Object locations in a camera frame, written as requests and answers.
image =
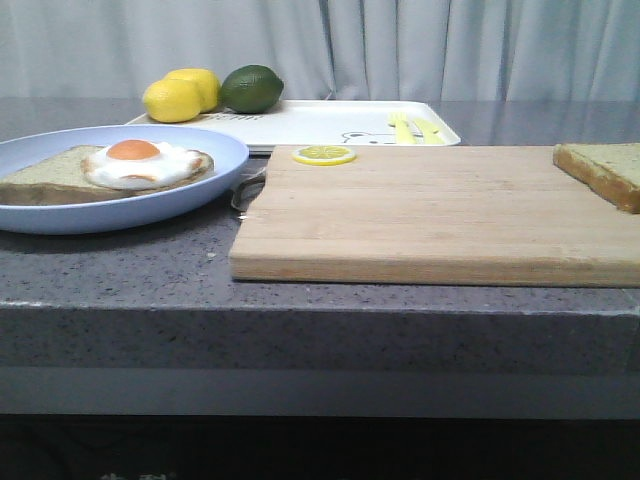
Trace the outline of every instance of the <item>lime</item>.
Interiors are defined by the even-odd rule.
[[[163,78],[147,87],[143,96],[147,113],[158,122],[186,122],[202,110],[198,86],[190,80]]]
[[[231,72],[220,87],[220,102],[237,113],[263,113],[282,94],[284,82],[264,65],[246,65]]]
[[[298,148],[293,152],[293,159],[308,165],[340,165],[355,160],[356,153],[339,145],[312,145]]]
[[[211,70],[206,68],[180,68],[170,71],[164,78],[177,78],[195,82],[202,96],[202,113],[209,112],[218,105],[220,80]]]

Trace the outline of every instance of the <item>toast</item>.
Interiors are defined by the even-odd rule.
[[[553,163],[618,209],[640,213],[640,143],[560,144]]]
[[[189,178],[156,189],[116,190],[94,185],[82,173],[82,160],[102,148],[104,147],[78,145],[0,178],[0,204],[66,205],[146,195],[193,183],[213,168],[213,159],[206,153],[198,152],[201,165]]]

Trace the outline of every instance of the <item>egg white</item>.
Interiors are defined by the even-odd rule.
[[[160,151],[141,160],[111,158],[105,147],[85,159],[85,178],[101,187],[116,190],[148,190],[173,185],[193,175],[199,153],[172,146],[167,142],[149,142]]]

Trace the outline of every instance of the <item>egg yolk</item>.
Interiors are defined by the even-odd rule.
[[[155,145],[144,140],[125,140],[107,150],[108,157],[118,160],[142,160],[159,153],[160,150]]]

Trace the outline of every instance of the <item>blue plate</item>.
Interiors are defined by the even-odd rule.
[[[211,155],[212,172],[190,185],[140,197],[72,205],[0,205],[0,230],[66,235],[145,225],[193,210],[230,188],[249,158],[242,141],[211,130],[175,125],[113,125],[43,133],[0,143],[0,177],[75,145],[111,145],[138,138]]]

